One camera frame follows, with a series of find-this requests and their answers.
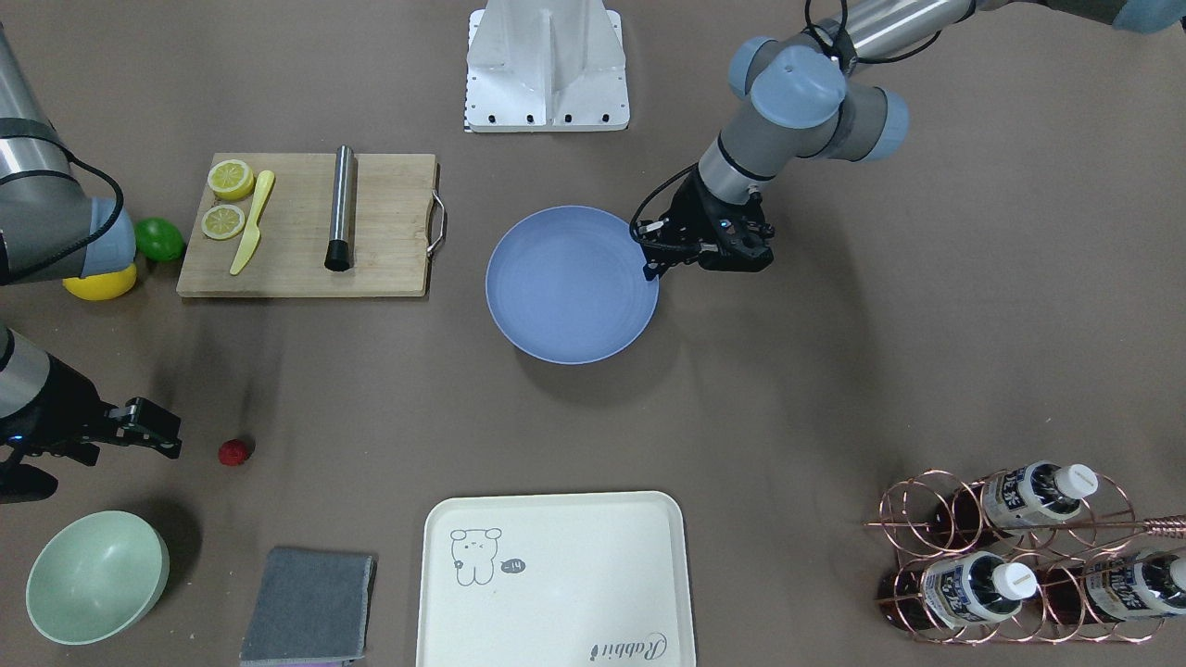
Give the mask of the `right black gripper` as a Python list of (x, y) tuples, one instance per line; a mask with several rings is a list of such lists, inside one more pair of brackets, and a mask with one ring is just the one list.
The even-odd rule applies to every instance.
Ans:
[(84, 442), (98, 436), (106, 419), (114, 427), (114, 443), (125, 447), (148, 447), (166, 459), (181, 456), (181, 418), (148, 398), (130, 398), (113, 407), (98, 396), (93, 381), (59, 358), (47, 358), (47, 375), (37, 393), (12, 415), (4, 417), (4, 504), (43, 501), (58, 489), (52, 474), (25, 463), (42, 455), (59, 455), (85, 466), (97, 463), (98, 447)]

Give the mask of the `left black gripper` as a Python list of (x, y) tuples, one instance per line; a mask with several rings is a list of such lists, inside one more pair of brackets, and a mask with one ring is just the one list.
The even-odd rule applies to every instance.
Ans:
[(769, 246), (774, 225), (766, 222), (761, 203), (761, 193), (753, 191), (737, 207), (710, 193), (697, 172), (686, 176), (659, 229), (661, 244), (676, 250), (644, 248), (644, 278), (656, 282), (682, 263), (699, 263), (707, 271), (766, 269), (774, 262)]

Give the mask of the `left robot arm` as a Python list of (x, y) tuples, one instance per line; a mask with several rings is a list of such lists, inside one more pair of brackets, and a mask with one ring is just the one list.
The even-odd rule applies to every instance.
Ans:
[(630, 233), (655, 282), (674, 266), (761, 271), (774, 261), (774, 225), (763, 190), (797, 159), (867, 163), (892, 155), (908, 132), (894, 93), (852, 81), (869, 65), (916, 56), (945, 27), (997, 1), (843, 1), (839, 14), (804, 19), (786, 42), (757, 37), (729, 64), (740, 106), (699, 163), (671, 177), (676, 193), (657, 220), (635, 215)]

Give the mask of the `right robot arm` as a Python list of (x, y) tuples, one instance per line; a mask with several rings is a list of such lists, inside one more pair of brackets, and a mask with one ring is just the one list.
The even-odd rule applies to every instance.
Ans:
[[(87, 164), (66, 148), (42, 110), (9, 42), (1, 43), (1, 279), (51, 282), (130, 269), (136, 246), (125, 195), (83, 191), (75, 170)], [(93, 466), (102, 444), (181, 456), (181, 418), (148, 398), (125, 405), (100, 398), (89, 380), (11, 328), (1, 331), (1, 498), (55, 495), (52, 474), (30, 465), (47, 455)]]

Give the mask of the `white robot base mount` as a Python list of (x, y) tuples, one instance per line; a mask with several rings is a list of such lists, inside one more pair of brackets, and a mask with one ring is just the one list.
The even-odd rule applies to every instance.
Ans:
[(465, 131), (629, 127), (621, 17), (601, 1), (487, 1), (467, 28)]

